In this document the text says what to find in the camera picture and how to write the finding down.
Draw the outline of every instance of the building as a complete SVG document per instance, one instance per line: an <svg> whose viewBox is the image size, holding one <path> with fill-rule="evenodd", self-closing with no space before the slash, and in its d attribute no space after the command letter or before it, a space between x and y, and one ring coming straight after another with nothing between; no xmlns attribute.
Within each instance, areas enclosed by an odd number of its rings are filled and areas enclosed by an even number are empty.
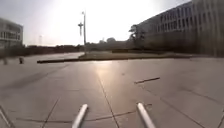
<svg viewBox="0 0 224 128"><path fill-rule="evenodd" d="M0 49L22 45L23 26L0 18Z"/></svg>
<svg viewBox="0 0 224 128"><path fill-rule="evenodd" d="M136 26L144 47L224 55L224 0L192 0Z"/></svg>

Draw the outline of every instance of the pole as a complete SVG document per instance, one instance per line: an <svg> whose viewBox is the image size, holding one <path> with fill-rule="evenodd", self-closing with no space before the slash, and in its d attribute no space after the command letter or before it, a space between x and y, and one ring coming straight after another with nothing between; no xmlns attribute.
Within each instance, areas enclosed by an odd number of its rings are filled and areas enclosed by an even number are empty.
<svg viewBox="0 0 224 128"><path fill-rule="evenodd" d="M76 119L72 125L72 128L80 128L80 126L83 122L83 119L87 113L87 110L88 110L88 105L87 104L82 105L82 107L79 111L79 114L76 116Z"/></svg>
<svg viewBox="0 0 224 128"><path fill-rule="evenodd" d="M140 114L146 128L156 128L155 124L149 117L144 105L142 103L138 103L137 107L138 107L139 114Z"/></svg>
<svg viewBox="0 0 224 128"><path fill-rule="evenodd" d="M86 51L87 51L87 48L86 48L86 12L83 12L83 15L84 15L84 21L83 21L83 22L84 22L84 23L83 23L83 25L84 25L84 26L83 26L83 27L84 27L84 28L83 28L83 29L84 29L84 30L83 30L83 31L84 31L84 32L83 32L83 33L84 33L84 50L85 50L85 54L86 54Z"/></svg>

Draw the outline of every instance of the tree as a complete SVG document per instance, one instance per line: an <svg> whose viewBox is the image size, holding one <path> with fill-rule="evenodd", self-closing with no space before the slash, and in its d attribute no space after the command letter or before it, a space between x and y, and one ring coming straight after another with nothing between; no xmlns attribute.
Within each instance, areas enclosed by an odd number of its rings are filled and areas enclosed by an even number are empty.
<svg viewBox="0 0 224 128"><path fill-rule="evenodd" d="M116 40L113 37L107 39L107 43L115 43L115 42Z"/></svg>

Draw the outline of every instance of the window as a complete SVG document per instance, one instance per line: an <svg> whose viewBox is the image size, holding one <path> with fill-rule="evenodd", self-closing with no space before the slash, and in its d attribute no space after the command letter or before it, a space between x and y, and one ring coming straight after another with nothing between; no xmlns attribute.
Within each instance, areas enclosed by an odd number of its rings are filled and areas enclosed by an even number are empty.
<svg viewBox="0 0 224 128"><path fill-rule="evenodd" d="M180 22L180 20L178 20L178 25L179 25L179 28L181 28L181 22Z"/></svg>
<svg viewBox="0 0 224 128"><path fill-rule="evenodd" d="M190 25L193 26L193 18L190 17Z"/></svg>
<svg viewBox="0 0 224 128"><path fill-rule="evenodd" d="M181 16L182 17L184 16L184 9L183 8L181 9Z"/></svg>
<svg viewBox="0 0 224 128"><path fill-rule="evenodd" d="M197 17L194 16L194 24L197 25Z"/></svg>
<svg viewBox="0 0 224 128"><path fill-rule="evenodd" d="M165 31L167 31L167 24L165 24Z"/></svg>
<svg viewBox="0 0 224 128"><path fill-rule="evenodd" d="M174 21L174 29L177 29L177 21Z"/></svg>
<svg viewBox="0 0 224 128"><path fill-rule="evenodd" d="M209 20L210 23L212 22L212 18L211 18L211 13L210 12L208 12L208 20Z"/></svg>
<svg viewBox="0 0 224 128"><path fill-rule="evenodd" d="M183 28L185 28L185 20L182 19Z"/></svg>
<svg viewBox="0 0 224 128"><path fill-rule="evenodd" d="M188 17L188 8L185 8L185 16Z"/></svg>
<svg viewBox="0 0 224 128"><path fill-rule="evenodd" d="M206 15L205 15L205 13L203 13L203 21L204 21L204 23L206 23Z"/></svg>
<svg viewBox="0 0 224 128"><path fill-rule="evenodd" d="M201 25L201 14L198 15L198 18L199 25Z"/></svg>
<svg viewBox="0 0 224 128"><path fill-rule="evenodd" d="M160 21L163 22L163 16L160 17Z"/></svg>
<svg viewBox="0 0 224 128"><path fill-rule="evenodd" d="M180 18L180 9L177 9L177 16Z"/></svg>
<svg viewBox="0 0 224 128"><path fill-rule="evenodd" d="M164 31L164 24L162 25L162 31Z"/></svg>
<svg viewBox="0 0 224 128"><path fill-rule="evenodd" d="M189 27L189 21L188 21L188 18L186 19L186 26Z"/></svg>

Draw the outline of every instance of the paving tile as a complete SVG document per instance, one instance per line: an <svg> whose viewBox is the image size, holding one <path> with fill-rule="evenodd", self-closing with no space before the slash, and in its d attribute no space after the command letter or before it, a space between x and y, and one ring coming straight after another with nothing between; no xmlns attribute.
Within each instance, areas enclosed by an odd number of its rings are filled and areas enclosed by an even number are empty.
<svg viewBox="0 0 224 128"><path fill-rule="evenodd" d="M43 123L27 122L27 121L13 121L16 128L42 128Z"/></svg>
<svg viewBox="0 0 224 128"><path fill-rule="evenodd" d="M3 121L1 117L0 117L0 128L7 128L5 125L5 122Z"/></svg>
<svg viewBox="0 0 224 128"><path fill-rule="evenodd" d="M0 103L10 118L45 120L57 99L57 93L23 90L1 99Z"/></svg>
<svg viewBox="0 0 224 128"><path fill-rule="evenodd" d="M88 104L89 106L86 119L96 119L112 115L103 92L90 90L64 94L59 99L49 120L72 121L83 104Z"/></svg>
<svg viewBox="0 0 224 128"><path fill-rule="evenodd" d="M116 117L119 128L144 128L143 122L137 112Z"/></svg>
<svg viewBox="0 0 224 128"><path fill-rule="evenodd" d="M150 104L155 99L154 95L135 85L129 76L122 75L116 64L115 69L108 69L109 64L98 65L97 71L114 114L133 111L137 103Z"/></svg>
<svg viewBox="0 0 224 128"><path fill-rule="evenodd" d="M162 101L153 102L146 107L154 124L159 128L201 128L181 113L175 111ZM116 117L120 128L143 128L144 123L138 112Z"/></svg>
<svg viewBox="0 0 224 128"><path fill-rule="evenodd" d="M204 127L217 127L223 114L221 105L187 91L167 96L165 101Z"/></svg>
<svg viewBox="0 0 224 128"><path fill-rule="evenodd" d="M47 123L45 128L71 128L72 124L68 123ZM117 128L112 118L97 121L83 122L82 128Z"/></svg>

